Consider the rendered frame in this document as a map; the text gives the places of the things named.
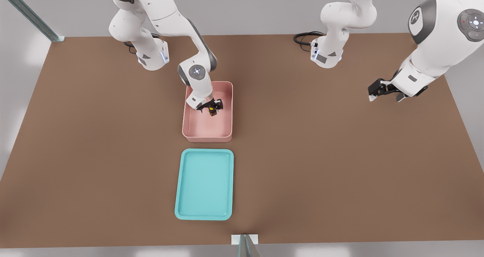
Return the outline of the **silver frame post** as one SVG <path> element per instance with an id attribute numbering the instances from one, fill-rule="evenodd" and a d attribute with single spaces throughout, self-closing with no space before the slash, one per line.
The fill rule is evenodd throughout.
<path id="1" fill-rule="evenodd" d="M 258 234 L 231 235 L 231 244 L 237 245 L 237 257 L 261 257 L 256 245 L 259 244 Z"/>
<path id="2" fill-rule="evenodd" d="M 9 1 L 33 26 L 35 26 L 50 42 L 64 42 L 65 37 L 59 36 L 45 23 L 24 0 L 7 0 Z"/>

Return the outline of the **pale blue-green tray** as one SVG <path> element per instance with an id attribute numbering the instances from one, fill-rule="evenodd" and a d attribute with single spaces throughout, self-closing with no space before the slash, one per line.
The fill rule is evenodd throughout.
<path id="1" fill-rule="evenodd" d="M 232 215 L 234 154 L 186 149 L 180 157 L 175 215 L 180 220 L 225 221 Z"/>

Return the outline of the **pink rectangular box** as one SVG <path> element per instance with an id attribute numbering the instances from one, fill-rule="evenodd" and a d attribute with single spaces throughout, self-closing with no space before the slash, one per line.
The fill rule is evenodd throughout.
<path id="1" fill-rule="evenodd" d="M 183 115 L 183 136 L 193 143 L 226 143 L 232 139 L 233 85 L 228 81 L 213 81 L 213 96 L 221 99 L 223 109 L 210 116 L 207 109 L 200 113 L 187 103 Z"/>

